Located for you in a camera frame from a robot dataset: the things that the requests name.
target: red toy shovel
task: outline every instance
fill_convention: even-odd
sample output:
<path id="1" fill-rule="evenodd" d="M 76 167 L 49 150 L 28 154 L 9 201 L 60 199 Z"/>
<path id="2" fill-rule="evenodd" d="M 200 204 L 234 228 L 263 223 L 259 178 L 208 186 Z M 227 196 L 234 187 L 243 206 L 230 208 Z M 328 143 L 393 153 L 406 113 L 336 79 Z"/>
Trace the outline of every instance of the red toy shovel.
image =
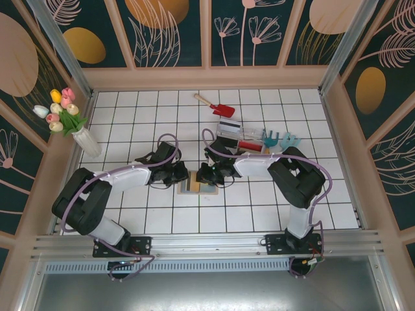
<path id="1" fill-rule="evenodd" d="M 219 104 L 218 106 L 215 106 L 211 102 L 208 102 L 206 99 L 201 97 L 199 94 L 195 94 L 195 98 L 200 100 L 201 102 L 205 103 L 210 108 L 212 108 L 214 110 L 214 112 L 213 112 L 214 115 L 221 115 L 222 117 L 230 118 L 230 117 L 232 117 L 233 113 L 235 112 L 235 108 L 225 106 L 225 105 L 221 105 L 221 104 Z"/>

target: gray floor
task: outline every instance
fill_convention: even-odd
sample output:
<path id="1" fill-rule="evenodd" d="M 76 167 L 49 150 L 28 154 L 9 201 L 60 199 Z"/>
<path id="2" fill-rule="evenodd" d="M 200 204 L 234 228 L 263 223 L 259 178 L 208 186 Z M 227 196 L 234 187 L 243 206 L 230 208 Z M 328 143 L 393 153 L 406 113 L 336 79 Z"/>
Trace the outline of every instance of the gray floor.
<path id="1" fill-rule="evenodd" d="M 287 271 L 47 275 L 37 311 L 383 310 L 368 261 L 328 259 L 309 279 Z"/>

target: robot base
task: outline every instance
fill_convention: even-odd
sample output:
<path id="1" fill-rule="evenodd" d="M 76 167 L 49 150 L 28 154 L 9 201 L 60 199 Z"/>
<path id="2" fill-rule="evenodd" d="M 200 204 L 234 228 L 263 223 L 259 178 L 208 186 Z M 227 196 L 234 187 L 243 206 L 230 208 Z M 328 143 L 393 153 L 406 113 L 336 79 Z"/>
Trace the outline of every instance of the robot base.
<path id="1" fill-rule="evenodd" d="M 127 253 L 135 253 L 137 255 L 149 255 L 151 250 L 151 237 L 150 236 L 132 236 L 130 238 L 130 244 Z M 110 249 L 100 242 L 93 241 L 92 257 L 94 258 L 116 258 L 116 257 L 133 257 L 123 256 Z"/>
<path id="2" fill-rule="evenodd" d="M 319 233 L 311 233 L 307 235 L 307 243 L 297 249 L 292 249 L 287 244 L 287 236 L 285 233 L 279 233 L 276 235 L 265 236 L 265 246 L 267 248 L 268 255 L 293 255 L 293 254 L 313 254 L 313 248 L 309 243 L 319 252 L 322 251 L 321 247 L 322 237 Z"/>

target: metal pole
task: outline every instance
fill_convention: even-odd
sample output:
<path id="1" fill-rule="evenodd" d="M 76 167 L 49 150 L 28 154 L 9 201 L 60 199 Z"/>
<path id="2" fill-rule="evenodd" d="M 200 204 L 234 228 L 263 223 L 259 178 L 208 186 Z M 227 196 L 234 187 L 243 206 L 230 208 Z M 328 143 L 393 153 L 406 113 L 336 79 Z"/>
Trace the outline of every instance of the metal pole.
<path id="1" fill-rule="evenodd" d="M 73 56 L 71 48 L 67 44 L 58 25 L 54 22 L 45 2 L 39 0 L 27 0 L 27 3 L 46 32 L 46 35 L 54 45 L 54 48 L 58 51 L 72 77 L 79 85 L 81 91 L 89 98 L 91 96 L 91 88 L 89 87 L 88 81 L 86 80 L 77 59 Z"/>
<path id="2" fill-rule="evenodd" d="M 378 0 L 362 1 L 353 21 L 350 23 L 348 31 L 342 38 L 338 48 L 330 61 L 329 67 L 320 83 L 320 94 L 324 97 L 330 90 L 344 62 L 353 50 L 357 40 L 361 36 L 370 16 L 376 9 Z"/>

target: pink tulip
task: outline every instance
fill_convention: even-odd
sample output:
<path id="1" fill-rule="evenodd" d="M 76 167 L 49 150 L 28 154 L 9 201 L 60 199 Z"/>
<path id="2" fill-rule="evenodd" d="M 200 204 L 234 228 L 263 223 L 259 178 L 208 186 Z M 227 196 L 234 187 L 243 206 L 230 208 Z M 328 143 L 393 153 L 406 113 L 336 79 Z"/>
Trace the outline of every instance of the pink tulip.
<path id="1" fill-rule="evenodd" d="M 72 89 L 69 87 L 63 89 L 62 94 L 68 96 L 71 100 L 75 100 L 75 94 L 73 93 Z"/>
<path id="2" fill-rule="evenodd" d="M 50 113 L 46 116 L 46 122 L 58 122 L 60 120 L 59 115 L 57 113 Z"/>
<path id="3" fill-rule="evenodd" d="M 67 105 L 72 104 L 72 100 L 69 98 L 68 95 L 62 95 L 62 99 L 60 100 L 60 105 L 62 108 L 66 109 Z"/>

